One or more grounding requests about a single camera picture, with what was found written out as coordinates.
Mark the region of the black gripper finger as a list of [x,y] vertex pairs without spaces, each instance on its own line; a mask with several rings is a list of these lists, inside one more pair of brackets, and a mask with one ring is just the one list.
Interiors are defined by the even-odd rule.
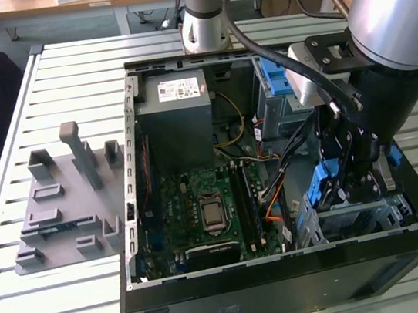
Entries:
[[355,202],[349,165],[353,135],[341,117],[335,117],[327,107],[313,114],[319,160],[312,175],[315,207],[318,212],[333,205]]
[[352,138],[349,166],[356,203],[380,200],[396,189],[387,152],[379,138],[371,135]]

